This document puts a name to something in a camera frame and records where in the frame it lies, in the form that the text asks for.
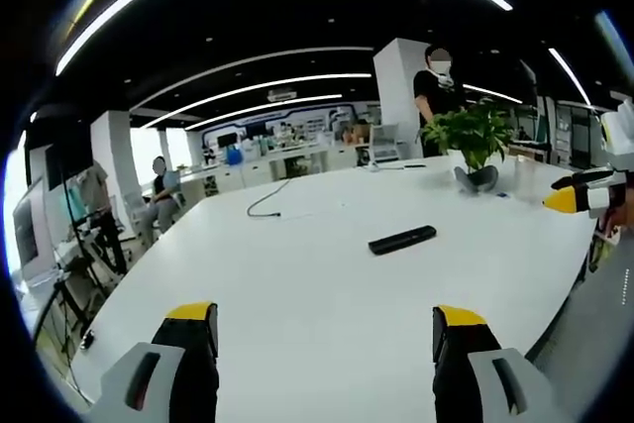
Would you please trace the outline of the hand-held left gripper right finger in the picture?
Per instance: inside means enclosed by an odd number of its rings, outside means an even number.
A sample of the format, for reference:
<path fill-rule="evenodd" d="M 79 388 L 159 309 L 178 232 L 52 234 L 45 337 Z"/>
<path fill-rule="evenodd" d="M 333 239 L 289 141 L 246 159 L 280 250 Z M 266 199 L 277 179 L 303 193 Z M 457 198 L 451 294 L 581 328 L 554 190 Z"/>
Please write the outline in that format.
<path fill-rule="evenodd" d="M 432 362 L 438 422 L 570 422 L 546 377 L 486 321 L 463 308 L 433 308 Z"/>

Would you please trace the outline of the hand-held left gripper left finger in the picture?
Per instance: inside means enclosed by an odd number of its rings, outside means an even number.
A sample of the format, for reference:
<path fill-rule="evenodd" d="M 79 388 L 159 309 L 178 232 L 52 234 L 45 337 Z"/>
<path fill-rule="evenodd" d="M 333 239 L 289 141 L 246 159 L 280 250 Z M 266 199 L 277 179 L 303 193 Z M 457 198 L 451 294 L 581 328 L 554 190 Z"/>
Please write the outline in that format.
<path fill-rule="evenodd" d="M 149 343 L 138 343 L 101 378 L 89 422 L 214 422 L 219 390 L 218 307 L 181 305 Z"/>

